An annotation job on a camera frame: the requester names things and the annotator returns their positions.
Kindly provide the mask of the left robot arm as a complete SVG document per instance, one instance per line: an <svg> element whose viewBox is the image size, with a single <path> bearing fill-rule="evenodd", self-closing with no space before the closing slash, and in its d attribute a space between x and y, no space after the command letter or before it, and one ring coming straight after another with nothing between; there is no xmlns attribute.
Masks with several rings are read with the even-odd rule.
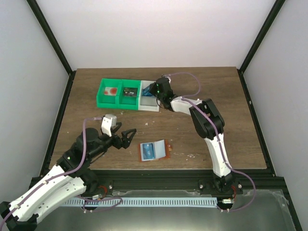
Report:
<svg viewBox="0 0 308 231"><path fill-rule="evenodd" d="M98 177L90 165L110 147L128 148L137 130L125 130L117 122L102 125L101 131L83 128L69 150L58 159L49 172L26 193L12 202L0 204L1 226L11 231L33 231L53 210L70 198L94 194L98 190Z"/></svg>

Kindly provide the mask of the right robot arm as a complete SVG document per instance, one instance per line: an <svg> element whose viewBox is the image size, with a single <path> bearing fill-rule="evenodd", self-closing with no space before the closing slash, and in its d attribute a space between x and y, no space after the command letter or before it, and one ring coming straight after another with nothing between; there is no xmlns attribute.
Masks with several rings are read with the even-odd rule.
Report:
<svg viewBox="0 0 308 231"><path fill-rule="evenodd" d="M210 153L214 189L224 194L233 183L232 167L224 145L224 119L211 99L192 100L187 96L176 95L170 83L170 77L162 76L142 92L154 96L164 109L184 113L192 118L197 134L205 140Z"/></svg>

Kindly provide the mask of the white bin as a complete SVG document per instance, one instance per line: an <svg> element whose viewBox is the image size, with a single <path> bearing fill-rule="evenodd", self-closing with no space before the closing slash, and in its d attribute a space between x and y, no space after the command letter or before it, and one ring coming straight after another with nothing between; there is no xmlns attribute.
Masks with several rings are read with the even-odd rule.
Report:
<svg viewBox="0 0 308 231"><path fill-rule="evenodd" d="M148 81L148 80L142 80L140 83L139 102L138 102L139 111L151 111L151 112L159 111L160 107L156 102L156 97L142 95L142 91L152 83L153 81Z"/></svg>

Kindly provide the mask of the green bin left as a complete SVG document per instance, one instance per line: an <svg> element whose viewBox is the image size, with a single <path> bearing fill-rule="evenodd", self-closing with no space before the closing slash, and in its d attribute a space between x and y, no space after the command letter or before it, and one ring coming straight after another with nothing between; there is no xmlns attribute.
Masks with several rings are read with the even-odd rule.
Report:
<svg viewBox="0 0 308 231"><path fill-rule="evenodd" d="M120 79L103 78L100 82L99 89L96 95L97 107L112 109L117 108L120 86Z"/></svg>

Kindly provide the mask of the red white card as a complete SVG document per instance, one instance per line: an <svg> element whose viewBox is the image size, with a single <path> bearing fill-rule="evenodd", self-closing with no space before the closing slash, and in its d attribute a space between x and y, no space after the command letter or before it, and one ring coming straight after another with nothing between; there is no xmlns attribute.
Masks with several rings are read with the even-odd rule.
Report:
<svg viewBox="0 0 308 231"><path fill-rule="evenodd" d="M104 92L104 95L107 95L107 96L116 96L117 88L116 87L105 87L103 92Z"/></svg>

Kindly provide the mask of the black frame post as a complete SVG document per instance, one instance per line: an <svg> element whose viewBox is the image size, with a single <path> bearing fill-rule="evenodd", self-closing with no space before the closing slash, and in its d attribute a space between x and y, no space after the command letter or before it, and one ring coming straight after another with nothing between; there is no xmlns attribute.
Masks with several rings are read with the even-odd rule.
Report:
<svg viewBox="0 0 308 231"><path fill-rule="evenodd" d="M44 13L42 12L38 2L36 0L26 0L31 11L33 12L34 16L36 17L38 23L40 24L44 34L46 35L49 43L51 44L53 50L55 51L58 59L60 60L62 66L64 67L66 73L70 76L73 74L73 70L65 57L65 54L63 53L51 27L49 26L49 23L47 22L47 19L44 16Z"/></svg>
<svg viewBox="0 0 308 231"><path fill-rule="evenodd" d="M268 13L261 29L259 30L251 48L249 49L242 65L238 69L238 71L243 74L248 66L250 65L254 55L256 54L258 48L260 47L263 39L265 38L266 34L268 33L269 29L271 28L273 22L275 21L277 15L279 14L280 10L282 9L286 0L275 0L270 12Z"/></svg>

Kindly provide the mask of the light blue credit card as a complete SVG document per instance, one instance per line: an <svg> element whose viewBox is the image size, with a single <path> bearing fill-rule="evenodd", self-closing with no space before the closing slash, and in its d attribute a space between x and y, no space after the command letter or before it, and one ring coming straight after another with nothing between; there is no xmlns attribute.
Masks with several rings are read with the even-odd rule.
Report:
<svg viewBox="0 0 308 231"><path fill-rule="evenodd" d="M142 97L153 97L153 95L150 93L149 89L143 89L141 92Z"/></svg>

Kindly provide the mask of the green bin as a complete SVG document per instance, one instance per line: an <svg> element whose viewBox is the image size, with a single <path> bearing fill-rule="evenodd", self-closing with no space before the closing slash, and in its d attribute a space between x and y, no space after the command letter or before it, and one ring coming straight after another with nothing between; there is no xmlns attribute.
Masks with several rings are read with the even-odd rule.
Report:
<svg viewBox="0 0 308 231"><path fill-rule="evenodd" d="M140 87L140 80L122 79L118 88L118 107L125 110L138 110Z"/></svg>
<svg viewBox="0 0 308 231"><path fill-rule="evenodd" d="M99 89L96 95L97 107L112 109L117 108L120 86L120 79L103 78L100 82Z"/></svg>

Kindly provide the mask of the black card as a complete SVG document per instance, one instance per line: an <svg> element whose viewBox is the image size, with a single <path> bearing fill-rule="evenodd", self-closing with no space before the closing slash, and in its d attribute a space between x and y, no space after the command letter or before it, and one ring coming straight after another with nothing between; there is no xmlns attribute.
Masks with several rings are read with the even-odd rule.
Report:
<svg viewBox="0 0 308 231"><path fill-rule="evenodd" d="M123 96L125 97L137 97L138 95L138 88L124 88L123 89Z"/></svg>

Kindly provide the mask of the green bin middle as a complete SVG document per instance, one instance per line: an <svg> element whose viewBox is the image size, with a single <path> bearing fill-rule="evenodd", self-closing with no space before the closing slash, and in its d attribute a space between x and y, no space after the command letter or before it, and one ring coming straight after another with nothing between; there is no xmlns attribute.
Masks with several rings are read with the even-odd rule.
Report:
<svg viewBox="0 0 308 231"><path fill-rule="evenodd" d="M138 110L140 87L140 80L122 79L118 88L118 107L125 110Z"/></svg>

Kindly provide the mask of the left black frame post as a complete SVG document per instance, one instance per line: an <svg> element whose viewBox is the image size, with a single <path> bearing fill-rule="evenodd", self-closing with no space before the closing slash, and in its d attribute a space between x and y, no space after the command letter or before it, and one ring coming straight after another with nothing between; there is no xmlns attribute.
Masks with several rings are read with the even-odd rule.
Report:
<svg viewBox="0 0 308 231"><path fill-rule="evenodd" d="M47 19L44 16L44 13L42 12L38 2L36 0L26 0L31 11L33 12L34 16L36 17L38 23L40 24L44 34L46 35L49 43L51 44L53 50L55 51L58 59L60 60L62 66L64 67L66 73L70 76L73 74L73 70L65 57L65 54L63 53L51 27L49 26L49 23L47 22Z"/></svg>

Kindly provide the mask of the right black frame post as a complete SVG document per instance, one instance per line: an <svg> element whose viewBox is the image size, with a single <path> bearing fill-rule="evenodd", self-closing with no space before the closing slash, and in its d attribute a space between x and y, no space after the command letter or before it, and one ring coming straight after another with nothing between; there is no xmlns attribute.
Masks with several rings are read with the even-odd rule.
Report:
<svg viewBox="0 0 308 231"><path fill-rule="evenodd" d="M249 49L242 65L238 69L238 71L243 74L248 66L250 65L254 55L256 54L258 48L260 47L263 39L265 38L266 34L268 33L269 29L271 28L273 22L275 21L277 15L279 14L280 10L282 9L286 0L275 0L270 12L268 13L261 29L259 30L251 48Z"/></svg>

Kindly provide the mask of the black aluminium front rail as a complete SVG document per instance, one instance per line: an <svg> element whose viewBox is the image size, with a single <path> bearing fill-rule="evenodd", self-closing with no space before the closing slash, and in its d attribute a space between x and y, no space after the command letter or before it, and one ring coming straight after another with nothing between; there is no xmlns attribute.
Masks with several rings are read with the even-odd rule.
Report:
<svg viewBox="0 0 308 231"><path fill-rule="evenodd" d="M268 169L240 169L252 178L257 190L288 191L283 177L275 176ZM212 170L91 170L98 185L107 188L109 195L115 192L128 191L158 191L182 190L197 191L201 195L227 196L233 193L231 186L219 192L214 186ZM235 182L231 183L238 194L243 190L252 190L252 183L248 178L233 173Z"/></svg>

